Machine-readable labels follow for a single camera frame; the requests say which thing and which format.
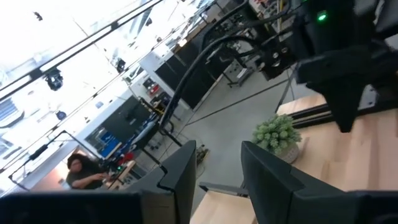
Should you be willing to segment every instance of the green succulent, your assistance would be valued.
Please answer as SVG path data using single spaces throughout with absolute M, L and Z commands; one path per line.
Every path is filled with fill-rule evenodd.
M 252 142 L 273 154 L 280 154 L 289 145 L 301 140 L 300 133 L 293 128 L 293 119 L 283 114 L 258 124 Z

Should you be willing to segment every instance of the person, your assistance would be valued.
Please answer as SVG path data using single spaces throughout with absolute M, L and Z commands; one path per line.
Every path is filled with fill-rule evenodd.
M 69 173 L 67 183 L 72 189 L 98 189 L 103 185 L 103 180 L 109 180 L 99 165 L 82 154 L 72 154 L 68 158 Z

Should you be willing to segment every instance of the workbench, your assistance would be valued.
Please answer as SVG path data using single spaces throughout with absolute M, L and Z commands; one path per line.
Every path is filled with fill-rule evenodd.
M 321 95 L 281 105 L 290 114 L 322 105 Z M 301 152 L 293 166 L 341 190 L 398 190 L 398 110 L 356 118 L 352 132 L 335 122 L 299 129 Z
M 120 186 L 123 185 L 122 181 L 129 173 L 130 170 L 136 165 L 135 161 L 129 161 L 127 162 L 126 166 L 124 169 L 120 172 L 120 174 L 116 177 L 114 181 L 110 181 L 105 183 L 105 186 L 107 186 L 108 190 L 117 190 L 120 188 Z
M 248 198 L 207 191 L 191 217 L 191 224 L 256 224 L 256 215 Z
M 313 95 L 281 105 L 277 114 L 290 114 L 322 105 Z M 300 155 L 293 166 L 341 190 L 398 190 L 398 110 L 356 118 L 350 133 L 330 122 L 299 129 Z M 245 189 L 206 183 L 212 189 L 192 216 L 191 223 L 257 223 Z

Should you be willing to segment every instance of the concrete floor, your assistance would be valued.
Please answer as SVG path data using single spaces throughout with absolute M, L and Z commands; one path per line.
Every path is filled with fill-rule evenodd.
M 398 48 L 398 35 L 387 41 Z M 287 87 L 289 89 L 283 103 L 314 94 L 305 86 L 297 85 L 294 80 L 291 86 L 287 86 L 288 83 L 284 81 L 291 72 L 285 72 L 270 81 L 266 81 L 260 73 L 254 73 L 243 86 L 233 88 L 222 78 L 196 112 L 178 112 L 182 114 L 182 120 L 173 119 L 176 126 L 175 136 L 181 142 L 194 139 L 198 145 L 204 144 L 210 149 L 203 166 L 197 170 L 197 183 L 211 182 L 237 187 L 241 185 L 241 142 L 251 139 L 256 124 L 275 115 L 275 109 Z M 160 161 L 178 149 L 170 139 L 162 140 L 164 143 L 160 149 L 152 151 Z M 155 167 L 145 154 L 141 154 L 137 162 L 147 170 Z M 195 189 L 193 211 L 204 194 L 202 189 Z

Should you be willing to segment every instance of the potted plant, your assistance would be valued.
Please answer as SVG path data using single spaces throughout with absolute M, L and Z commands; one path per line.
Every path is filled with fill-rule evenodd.
M 297 142 L 300 141 L 301 135 L 293 128 L 293 119 L 286 114 L 257 125 L 252 140 L 289 164 L 299 156 Z

